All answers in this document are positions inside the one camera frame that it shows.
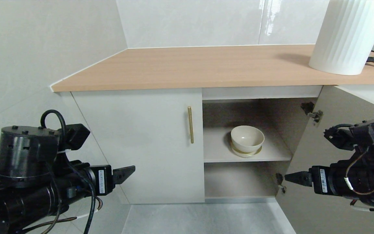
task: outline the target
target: white vase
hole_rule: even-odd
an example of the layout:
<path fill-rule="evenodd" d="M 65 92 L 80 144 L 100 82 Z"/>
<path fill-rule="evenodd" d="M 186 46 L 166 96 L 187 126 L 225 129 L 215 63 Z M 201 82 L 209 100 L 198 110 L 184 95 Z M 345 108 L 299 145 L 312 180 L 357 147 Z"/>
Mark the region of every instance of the white vase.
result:
<path fill-rule="evenodd" d="M 324 72 L 362 73 L 374 44 L 374 0 L 330 0 L 310 67 Z"/>

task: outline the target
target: saucer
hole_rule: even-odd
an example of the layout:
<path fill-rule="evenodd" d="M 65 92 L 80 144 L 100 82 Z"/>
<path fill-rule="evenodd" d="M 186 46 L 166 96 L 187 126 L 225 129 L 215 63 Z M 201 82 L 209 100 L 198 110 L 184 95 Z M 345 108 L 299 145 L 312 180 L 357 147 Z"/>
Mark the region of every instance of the saucer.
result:
<path fill-rule="evenodd" d="M 261 147 L 255 152 L 245 153 L 245 152 L 242 152 L 242 151 L 236 149 L 236 147 L 233 145 L 232 141 L 230 141 L 230 147 L 232 148 L 234 154 L 236 154 L 239 157 L 243 157 L 243 158 L 251 158 L 251 157 L 255 156 L 256 154 L 258 154 L 262 150 L 262 147 Z"/>

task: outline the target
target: label sticker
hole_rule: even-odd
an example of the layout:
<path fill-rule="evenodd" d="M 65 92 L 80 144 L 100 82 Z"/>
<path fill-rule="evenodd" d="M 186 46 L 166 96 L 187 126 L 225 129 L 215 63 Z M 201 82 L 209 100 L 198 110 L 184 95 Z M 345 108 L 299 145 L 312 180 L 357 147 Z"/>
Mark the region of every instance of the label sticker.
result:
<path fill-rule="evenodd" d="M 99 193 L 105 193 L 105 171 L 99 170 Z"/>
<path fill-rule="evenodd" d="M 327 193 L 327 181 L 325 180 L 325 170 L 320 169 L 319 170 L 319 175 L 321 177 L 321 187 L 322 187 L 322 192 Z"/>

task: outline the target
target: robotic arm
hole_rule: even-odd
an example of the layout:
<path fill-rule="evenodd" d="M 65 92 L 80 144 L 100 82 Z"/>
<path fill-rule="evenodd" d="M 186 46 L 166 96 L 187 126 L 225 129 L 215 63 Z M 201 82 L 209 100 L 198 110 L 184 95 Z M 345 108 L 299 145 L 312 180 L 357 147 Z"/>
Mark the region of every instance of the robotic arm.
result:
<path fill-rule="evenodd" d="M 61 129 L 45 126 L 45 118 L 54 113 Z M 46 217 L 55 216 L 43 233 L 48 233 L 69 206 L 92 196 L 85 234 L 95 212 L 95 199 L 112 192 L 134 171 L 135 166 L 112 170 L 110 165 L 90 166 L 79 160 L 69 161 L 67 150 L 78 150 L 90 131 L 82 124 L 66 125 L 55 110 L 46 111 L 41 126 L 8 126 L 0 137 L 0 234 L 25 234 L 42 225 L 26 228 Z"/>
<path fill-rule="evenodd" d="M 374 207 L 374 120 L 333 126 L 325 130 L 324 137 L 335 147 L 355 153 L 330 166 L 312 166 L 308 172 L 285 175 L 285 180 L 314 187 L 316 194 L 351 199 L 354 209 L 374 211 L 354 206 L 361 201 Z"/>

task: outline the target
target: bowl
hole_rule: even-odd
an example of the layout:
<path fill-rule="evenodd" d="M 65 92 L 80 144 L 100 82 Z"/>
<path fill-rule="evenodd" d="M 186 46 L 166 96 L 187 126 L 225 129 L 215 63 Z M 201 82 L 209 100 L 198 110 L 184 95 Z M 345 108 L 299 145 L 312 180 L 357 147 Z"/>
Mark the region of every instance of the bowl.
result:
<path fill-rule="evenodd" d="M 251 153 L 261 148 L 265 136 L 263 132 L 252 126 L 237 126 L 230 132 L 232 143 L 236 149 Z"/>

